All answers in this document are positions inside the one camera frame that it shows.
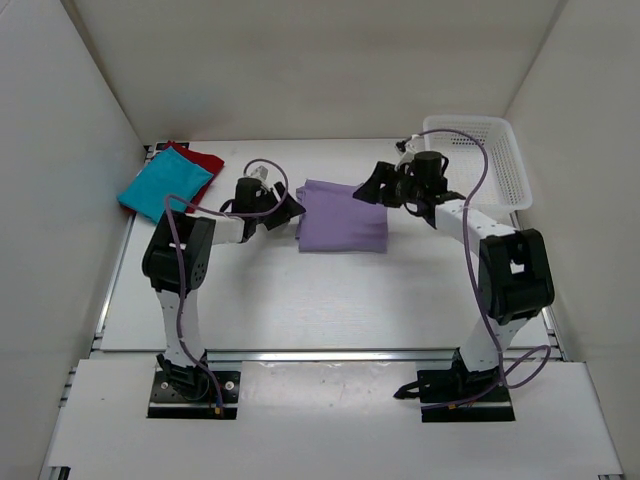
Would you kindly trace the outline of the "teal t-shirt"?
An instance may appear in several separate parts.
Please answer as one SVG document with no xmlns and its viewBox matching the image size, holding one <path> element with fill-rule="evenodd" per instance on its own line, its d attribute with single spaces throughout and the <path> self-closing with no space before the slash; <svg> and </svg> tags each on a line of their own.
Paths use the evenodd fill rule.
<svg viewBox="0 0 640 480">
<path fill-rule="evenodd" d="M 212 173 L 170 147 L 156 154 L 117 200 L 157 224 L 165 212 L 168 195 L 191 202 L 212 179 Z"/>
</svg>

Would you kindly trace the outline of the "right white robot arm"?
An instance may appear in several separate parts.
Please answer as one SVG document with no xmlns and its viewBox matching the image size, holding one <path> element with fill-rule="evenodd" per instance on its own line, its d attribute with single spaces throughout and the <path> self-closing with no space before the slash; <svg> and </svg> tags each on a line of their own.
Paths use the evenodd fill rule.
<svg viewBox="0 0 640 480">
<path fill-rule="evenodd" d="M 553 302 L 555 291 L 541 233 L 517 230 L 474 209 L 469 197 L 450 189 L 448 165 L 436 151 L 412 154 L 398 165 L 379 162 L 353 197 L 404 207 L 462 244 L 480 319 L 456 350 L 447 383 L 455 396 L 470 400 L 503 382 L 505 350 Z"/>
</svg>

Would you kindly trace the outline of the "red t-shirt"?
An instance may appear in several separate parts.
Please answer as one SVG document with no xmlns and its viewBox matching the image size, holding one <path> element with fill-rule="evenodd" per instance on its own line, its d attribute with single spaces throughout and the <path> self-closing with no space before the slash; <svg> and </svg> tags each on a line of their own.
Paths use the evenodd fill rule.
<svg viewBox="0 0 640 480">
<path fill-rule="evenodd" d="M 217 176 L 225 166 L 225 162 L 216 155 L 206 154 L 206 153 L 201 153 L 195 150 L 191 150 L 189 148 L 190 146 L 189 142 L 167 141 L 162 143 L 167 144 L 166 149 L 171 148 L 175 150 L 182 157 L 194 163 L 195 165 L 203 168 L 213 176 Z"/>
</svg>

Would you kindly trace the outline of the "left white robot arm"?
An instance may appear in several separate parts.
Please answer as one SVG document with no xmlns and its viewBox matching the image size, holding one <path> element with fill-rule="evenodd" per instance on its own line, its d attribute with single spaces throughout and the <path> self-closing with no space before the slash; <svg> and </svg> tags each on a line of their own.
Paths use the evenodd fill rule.
<svg viewBox="0 0 640 480">
<path fill-rule="evenodd" d="M 230 210 L 204 216 L 163 212 L 142 259 L 143 275 L 163 315 L 166 349 L 157 356 L 158 365 L 165 381 L 188 400 L 198 400 L 219 386 L 207 366 L 197 300 L 212 248 L 245 243 L 259 227 L 271 231 L 305 212 L 286 179 L 269 186 L 257 174 L 240 178 L 225 206 Z"/>
</svg>

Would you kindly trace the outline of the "lavender t-shirt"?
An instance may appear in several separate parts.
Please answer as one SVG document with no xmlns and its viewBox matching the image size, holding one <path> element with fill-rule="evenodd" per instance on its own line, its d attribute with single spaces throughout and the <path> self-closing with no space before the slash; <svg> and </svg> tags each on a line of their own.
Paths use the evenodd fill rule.
<svg viewBox="0 0 640 480">
<path fill-rule="evenodd" d="M 311 179 L 296 189 L 306 210 L 296 231 L 300 253 L 387 252 L 387 209 L 354 199 L 356 190 Z"/>
</svg>

